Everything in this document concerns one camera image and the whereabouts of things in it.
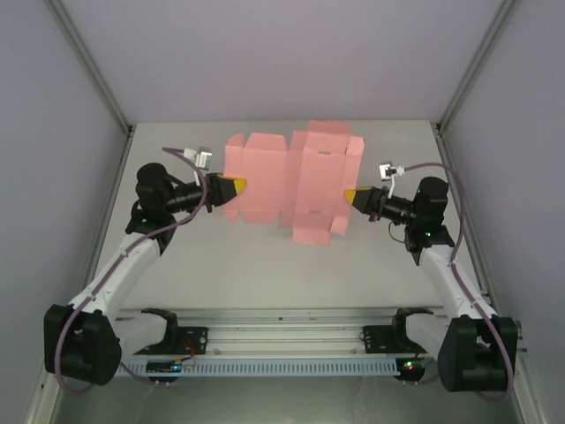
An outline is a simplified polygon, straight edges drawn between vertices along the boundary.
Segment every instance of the purple cable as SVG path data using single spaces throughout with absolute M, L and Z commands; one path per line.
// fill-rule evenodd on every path
M 436 167 L 439 167 L 439 168 L 443 168 L 444 170 L 449 172 L 451 174 L 451 176 L 453 177 L 454 181 L 456 182 L 457 190 L 459 191 L 459 211 L 458 211 L 458 215 L 459 215 L 459 235 L 457 236 L 457 242 L 456 242 L 456 244 L 453 248 L 453 251 L 451 252 L 451 257 L 449 258 L 449 262 L 450 262 L 451 270 L 453 272 L 453 276 L 456 278 L 457 284 L 459 284 L 459 287 L 461 288 L 461 290 L 465 294 L 465 297 L 470 302 L 473 302 L 475 299 L 473 298 L 473 295 L 471 294 L 471 292 L 469 291 L 469 289 L 465 285 L 465 282 L 463 281 L 463 279 L 459 275 L 459 271 L 457 271 L 457 267 L 454 263 L 454 260 L 455 260 L 456 255 L 457 255 L 457 251 L 459 250 L 459 247 L 461 246 L 461 244 L 463 242 L 463 220 L 464 220 L 464 217 L 465 217 L 465 207 L 464 207 L 464 204 L 463 204 L 463 201 L 465 199 L 465 195 L 464 195 L 463 185 L 461 184 L 461 180 L 460 180 L 459 176 L 457 175 L 457 173 L 455 172 L 455 170 L 453 168 L 451 168 L 447 165 L 444 165 L 443 163 L 439 163 L 439 162 L 426 162 L 426 163 L 419 163 L 417 165 L 406 166 L 406 167 L 404 167 L 404 171 L 408 172 L 409 170 L 417 170 L 419 168 L 426 168 L 426 167 L 430 167 L 430 166 L 432 166 L 432 167 L 436 166 Z M 501 351 L 502 360 L 504 361 L 504 366 L 506 368 L 506 375 L 507 375 L 507 378 L 508 378 L 508 384 L 506 386 L 506 391 L 504 392 L 504 394 L 501 397 L 489 397 L 489 396 L 487 396 L 484 393 L 481 393 L 479 391 L 477 392 L 477 395 L 487 402 L 494 402 L 494 403 L 508 402 L 509 399 L 510 399 L 510 396 L 512 395 L 512 391 L 514 389 L 514 369 L 512 368 L 512 361 L 510 360 L 509 353 L 506 350 L 506 347 L 504 346 L 504 342 L 502 342 L 501 336 L 498 334 L 498 331 L 496 331 L 496 328 L 494 327 L 494 324 L 491 322 L 490 317 L 486 314 L 485 310 L 480 305 L 475 304 L 475 308 L 477 309 L 477 312 L 481 316 L 481 318 L 485 321 L 486 326 L 488 327 L 488 329 L 490 330 L 490 332 L 492 333 L 492 335 L 494 337 L 494 341 L 496 342 L 496 345 L 498 346 L 499 350 Z
M 117 257 L 117 259 L 114 261 L 114 263 L 112 263 L 112 265 L 109 267 L 106 274 L 104 274 L 104 276 L 101 278 L 100 282 L 93 288 L 92 297 L 84 299 L 82 301 L 82 303 L 80 303 L 80 305 L 78 305 L 75 308 L 75 310 L 72 311 L 71 316 L 69 317 L 67 322 L 64 324 L 63 329 L 61 330 L 61 334 L 59 335 L 59 339 L 56 342 L 55 358 L 54 358 L 56 380 L 58 381 L 59 386 L 61 386 L 61 389 L 63 389 L 64 391 L 66 391 L 70 395 L 73 395 L 73 396 L 84 395 L 89 390 L 91 390 L 92 387 L 93 387 L 93 384 L 90 384 L 87 387 L 85 387 L 84 389 L 75 390 L 66 383 L 66 381 L 63 378 L 63 374 L 61 372 L 61 355 L 63 353 L 64 340 L 67 337 L 67 333 L 69 332 L 69 329 L 71 328 L 72 323 L 77 318 L 77 316 L 79 316 L 80 311 L 82 311 L 85 308 L 85 306 L 88 305 L 88 303 L 96 296 L 96 294 L 98 294 L 98 292 L 102 289 L 102 287 L 108 282 L 110 276 L 116 271 L 119 264 L 122 263 L 122 261 L 125 259 L 127 254 L 129 254 L 133 249 L 135 249 L 135 247 L 137 247 L 143 241 L 156 236 L 157 234 L 161 234 L 162 232 L 172 230 L 173 228 L 176 228 L 180 225 L 185 225 L 186 223 L 189 223 L 196 216 L 196 214 L 198 214 L 198 212 L 202 209 L 202 207 L 204 206 L 204 203 L 206 202 L 206 198 L 207 198 L 207 194 L 208 194 L 208 186 L 207 186 L 207 182 L 206 182 L 206 176 L 202 173 L 202 171 L 191 160 L 184 157 L 183 149 L 180 149 L 180 148 L 162 148 L 162 150 L 166 153 L 169 153 L 171 155 L 176 156 L 181 161 L 188 163 L 188 165 L 191 168 L 194 169 L 194 171 L 198 175 L 200 183 L 202 184 L 202 197 L 200 198 L 200 202 L 198 203 L 196 208 L 194 208 L 194 210 L 187 217 L 181 219 L 177 223 L 172 223 L 171 225 L 167 225 L 166 227 L 162 227 L 158 230 L 151 231 L 148 234 L 145 234 L 145 235 L 139 237 L 137 240 L 135 240 L 133 243 L 131 243 L 128 247 L 126 247 L 125 248 L 125 254 L 120 254 Z M 129 368 L 127 368 L 124 364 L 121 364 L 121 365 L 128 374 L 133 375 L 133 372 Z M 139 377 L 138 375 L 136 375 L 136 376 L 139 379 L 145 381 L 144 378 Z

